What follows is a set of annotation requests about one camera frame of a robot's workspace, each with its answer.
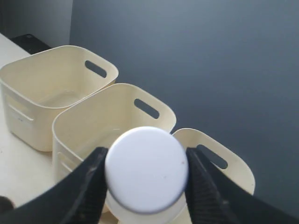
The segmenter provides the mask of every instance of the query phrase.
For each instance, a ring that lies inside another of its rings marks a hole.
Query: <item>bin handle hole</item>
[[[103,78],[107,77],[107,72],[100,66],[97,66],[95,63],[92,63],[91,61],[85,61],[85,67],[93,71],[94,73],[97,73],[99,76]]]
[[[143,112],[147,113],[149,116],[153,117],[154,119],[158,119],[160,116],[159,112],[156,109],[154,109],[153,107],[151,107],[150,105],[148,105],[140,99],[135,99],[134,105]]]
[[[226,169],[228,167],[228,162],[204,145],[198,145],[196,148],[199,149],[212,163],[214,163],[220,169]]]

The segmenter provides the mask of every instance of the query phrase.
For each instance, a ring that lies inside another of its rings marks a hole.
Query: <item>white table surface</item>
[[[27,56],[26,51],[0,34],[0,68]],[[7,196],[19,206],[53,185],[51,154],[32,149],[8,131],[0,100],[0,196]]]

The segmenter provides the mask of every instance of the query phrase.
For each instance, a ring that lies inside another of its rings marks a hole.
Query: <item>storage bin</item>
[[[131,84],[111,85],[55,118],[55,179],[64,178],[96,147],[109,148],[127,130],[154,126],[170,132],[175,124],[171,108],[149,93]]]
[[[192,128],[182,128],[177,130],[173,136],[187,149],[203,145],[227,162],[225,169],[219,168],[227,177],[238,184],[248,193],[253,194],[255,189],[255,179],[248,165],[235,153],[215,141],[208,135]],[[189,212],[186,208],[171,224],[192,224]]]
[[[0,70],[9,130],[39,151],[52,150],[51,125],[66,108],[112,84],[117,68],[76,46],[23,58]]]

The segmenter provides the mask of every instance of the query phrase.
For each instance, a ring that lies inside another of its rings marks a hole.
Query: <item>round white lid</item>
[[[155,214],[182,196],[188,162],[184,148],[172,135],[155,127],[138,127],[110,147],[105,173],[109,193],[122,207]]]

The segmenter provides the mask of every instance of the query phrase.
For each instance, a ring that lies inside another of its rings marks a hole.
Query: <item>dark gray backdrop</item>
[[[299,217],[298,0],[74,0],[71,44],[237,153]]]

